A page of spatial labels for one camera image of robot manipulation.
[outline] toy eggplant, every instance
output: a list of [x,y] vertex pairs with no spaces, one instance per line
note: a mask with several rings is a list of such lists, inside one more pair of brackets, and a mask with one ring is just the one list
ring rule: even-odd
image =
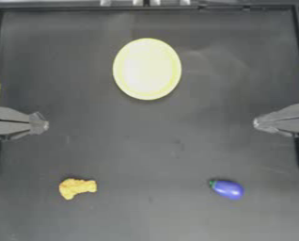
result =
[[219,195],[231,200],[239,200],[245,192],[243,186],[231,181],[212,180],[209,186]]

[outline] plate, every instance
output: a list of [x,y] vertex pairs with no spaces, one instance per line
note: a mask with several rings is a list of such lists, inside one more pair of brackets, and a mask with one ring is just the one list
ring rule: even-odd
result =
[[165,96],[181,79],[181,62],[161,40],[131,41],[117,52],[113,77],[121,91],[140,100]]

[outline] purple eggplant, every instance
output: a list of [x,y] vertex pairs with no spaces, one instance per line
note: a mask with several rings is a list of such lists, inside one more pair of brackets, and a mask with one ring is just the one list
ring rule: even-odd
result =
[[219,195],[231,200],[239,200],[245,193],[243,186],[231,181],[212,180],[209,186]]

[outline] black tray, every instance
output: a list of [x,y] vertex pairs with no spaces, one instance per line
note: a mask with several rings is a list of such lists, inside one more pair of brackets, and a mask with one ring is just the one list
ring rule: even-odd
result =
[[[112,77],[139,38],[181,59],[155,102]],[[50,122],[2,146],[0,240],[299,240],[293,140],[252,128],[299,103],[299,8],[0,8],[0,83],[0,105]],[[64,201],[72,176],[99,191]],[[213,177],[243,201],[209,192]]]

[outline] yellow plate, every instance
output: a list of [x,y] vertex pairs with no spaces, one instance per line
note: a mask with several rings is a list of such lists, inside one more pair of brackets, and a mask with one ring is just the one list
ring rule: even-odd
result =
[[172,47],[160,40],[131,41],[119,51],[113,76],[119,88],[141,100],[156,100],[176,87],[181,62]]

